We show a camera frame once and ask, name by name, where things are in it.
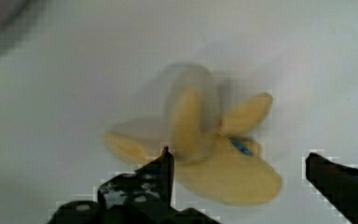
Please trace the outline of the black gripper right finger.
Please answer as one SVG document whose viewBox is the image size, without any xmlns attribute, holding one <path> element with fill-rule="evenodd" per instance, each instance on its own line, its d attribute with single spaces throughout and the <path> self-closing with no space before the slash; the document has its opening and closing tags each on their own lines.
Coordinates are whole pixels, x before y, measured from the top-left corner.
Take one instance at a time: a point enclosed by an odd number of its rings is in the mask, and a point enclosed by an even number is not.
<svg viewBox="0 0 358 224">
<path fill-rule="evenodd" d="M 351 224 L 358 224 L 358 169 L 311 152 L 305 159 L 307 180 Z"/>
</svg>

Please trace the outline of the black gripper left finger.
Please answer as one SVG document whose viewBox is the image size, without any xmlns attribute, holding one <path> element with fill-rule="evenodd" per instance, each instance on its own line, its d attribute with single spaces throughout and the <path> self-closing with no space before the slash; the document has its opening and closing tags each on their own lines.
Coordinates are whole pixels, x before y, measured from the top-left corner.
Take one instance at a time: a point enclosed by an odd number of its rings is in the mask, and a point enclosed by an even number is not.
<svg viewBox="0 0 358 224">
<path fill-rule="evenodd" d="M 197 209 L 172 207 L 174 165 L 165 147 L 143 167 L 101 184 L 95 202 L 63 204 L 47 224 L 220 224 Z"/>
</svg>

